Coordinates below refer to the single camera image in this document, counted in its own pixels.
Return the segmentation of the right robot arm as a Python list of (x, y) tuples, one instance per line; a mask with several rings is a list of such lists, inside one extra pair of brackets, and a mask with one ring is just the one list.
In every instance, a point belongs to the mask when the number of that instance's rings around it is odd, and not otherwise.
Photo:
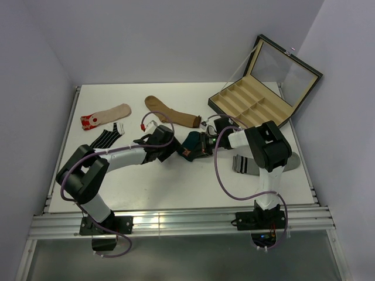
[[(217, 131), (219, 134), (211, 137), (213, 140), (210, 146), (213, 147), (214, 171), (221, 189), (237, 201), (253, 199), (255, 225), (260, 228), (268, 227), (273, 222), (274, 215), (280, 211), (280, 204), (285, 204), (279, 193), (279, 186), (284, 168), (292, 156), (290, 144), (274, 121), (246, 129), (226, 125)], [(229, 193), (219, 175), (218, 148), (249, 148), (260, 175), (258, 193), (248, 197), (236, 197)]]

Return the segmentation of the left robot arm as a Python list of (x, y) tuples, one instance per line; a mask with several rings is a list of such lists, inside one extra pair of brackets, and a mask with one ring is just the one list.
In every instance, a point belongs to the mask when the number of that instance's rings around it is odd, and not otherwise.
[(58, 172), (56, 182), (94, 220), (93, 227), (107, 234), (114, 226), (114, 212), (99, 195), (105, 175), (127, 166), (163, 162), (179, 146), (173, 131), (164, 125), (152, 125), (142, 138), (122, 148), (81, 145)]

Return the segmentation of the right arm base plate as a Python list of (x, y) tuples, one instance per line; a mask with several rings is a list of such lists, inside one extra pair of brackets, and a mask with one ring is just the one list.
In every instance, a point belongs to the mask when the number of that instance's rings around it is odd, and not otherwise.
[(283, 211), (275, 215), (263, 216), (255, 211), (237, 212), (231, 225), (238, 231), (266, 230), (266, 229), (284, 229), (287, 219)]

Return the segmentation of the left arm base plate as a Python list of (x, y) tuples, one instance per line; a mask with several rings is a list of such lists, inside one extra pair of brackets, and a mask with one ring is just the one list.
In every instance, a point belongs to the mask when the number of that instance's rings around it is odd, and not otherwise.
[(105, 235), (111, 234), (103, 228), (109, 229), (120, 234), (131, 234), (133, 227), (133, 216), (115, 216), (107, 222), (99, 224), (102, 228), (96, 226), (93, 220), (89, 217), (84, 217), (81, 220), (79, 235)]

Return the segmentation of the grey striped sock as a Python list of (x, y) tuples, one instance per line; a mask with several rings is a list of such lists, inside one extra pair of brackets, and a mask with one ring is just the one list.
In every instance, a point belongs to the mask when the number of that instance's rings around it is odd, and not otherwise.
[[(290, 170), (297, 169), (301, 164), (301, 159), (299, 155), (295, 152), (292, 152), (291, 157), (288, 159), (284, 171), (288, 172)], [(260, 171), (255, 160), (253, 158), (244, 157), (241, 155), (233, 156), (232, 169), (236, 173), (248, 174), (252, 176), (259, 176)]]

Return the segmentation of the brown long sock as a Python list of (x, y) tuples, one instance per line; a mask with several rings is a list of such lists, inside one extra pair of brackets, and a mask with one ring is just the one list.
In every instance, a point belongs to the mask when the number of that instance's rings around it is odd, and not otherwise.
[(200, 126), (202, 117), (175, 111), (167, 107), (162, 101), (153, 95), (149, 95), (144, 100), (146, 107), (150, 111), (154, 111), (155, 115), (163, 123), (172, 122), (174, 124), (184, 126), (187, 128), (198, 128)]

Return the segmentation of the green christmas bear sock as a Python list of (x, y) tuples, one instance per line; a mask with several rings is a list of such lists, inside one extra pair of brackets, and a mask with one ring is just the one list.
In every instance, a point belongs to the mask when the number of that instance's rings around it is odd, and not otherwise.
[(204, 156), (202, 140), (203, 132), (191, 131), (178, 147), (178, 155), (189, 162), (202, 158)]

